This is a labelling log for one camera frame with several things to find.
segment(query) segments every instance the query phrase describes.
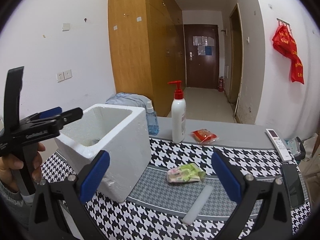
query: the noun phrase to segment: black phone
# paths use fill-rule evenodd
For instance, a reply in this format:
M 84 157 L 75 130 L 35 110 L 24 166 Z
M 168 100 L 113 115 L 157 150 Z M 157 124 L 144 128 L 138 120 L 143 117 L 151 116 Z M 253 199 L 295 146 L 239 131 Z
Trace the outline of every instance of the black phone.
M 302 206 L 304 204 L 304 193 L 296 165 L 282 164 L 280 169 L 291 208 L 295 209 Z

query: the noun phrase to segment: gray table surface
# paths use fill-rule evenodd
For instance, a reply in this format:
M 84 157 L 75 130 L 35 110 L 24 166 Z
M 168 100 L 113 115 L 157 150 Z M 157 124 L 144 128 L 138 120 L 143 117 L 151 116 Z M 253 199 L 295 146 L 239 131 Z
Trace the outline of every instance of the gray table surface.
M 158 117 L 159 133 L 155 138 L 172 140 L 172 121 L 169 117 Z M 211 145 L 228 146 L 233 148 L 249 149 L 275 149 L 270 141 L 266 128 L 260 125 L 211 122 L 202 120 L 186 120 L 186 137 L 183 142 L 194 143 L 195 140 L 190 133 L 199 129 L 207 129 L 219 137 Z

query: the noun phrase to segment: green snack package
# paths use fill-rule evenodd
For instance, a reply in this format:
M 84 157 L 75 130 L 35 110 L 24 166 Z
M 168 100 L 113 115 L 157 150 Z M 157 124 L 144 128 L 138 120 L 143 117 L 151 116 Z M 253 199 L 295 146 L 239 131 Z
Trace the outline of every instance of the green snack package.
M 172 182 L 192 182 L 204 179 L 205 171 L 195 163 L 188 163 L 167 172 L 167 181 Z

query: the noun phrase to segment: doorway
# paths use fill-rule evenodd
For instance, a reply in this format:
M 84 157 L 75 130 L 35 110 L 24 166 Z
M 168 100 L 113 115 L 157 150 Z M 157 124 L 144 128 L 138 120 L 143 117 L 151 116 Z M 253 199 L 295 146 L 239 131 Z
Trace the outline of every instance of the doorway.
M 242 29 L 238 5 L 235 6 L 230 15 L 232 64 L 229 103 L 231 104 L 234 115 L 236 115 L 237 103 L 240 96 L 241 77 L 242 77 Z
M 217 89 L 219 36 L 217 25 L 186 24 L 187 87 Z

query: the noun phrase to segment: fire extinguisher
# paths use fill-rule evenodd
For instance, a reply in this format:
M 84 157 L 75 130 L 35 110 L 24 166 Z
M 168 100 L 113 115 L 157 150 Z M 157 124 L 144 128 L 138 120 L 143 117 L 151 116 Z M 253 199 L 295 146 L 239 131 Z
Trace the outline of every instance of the fire extinguisher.
M 218 87 L 219 92 L 223 92 L 223 82 L 224 82 L 223 77 L 220 77 L 219 78 L 219 87 Z

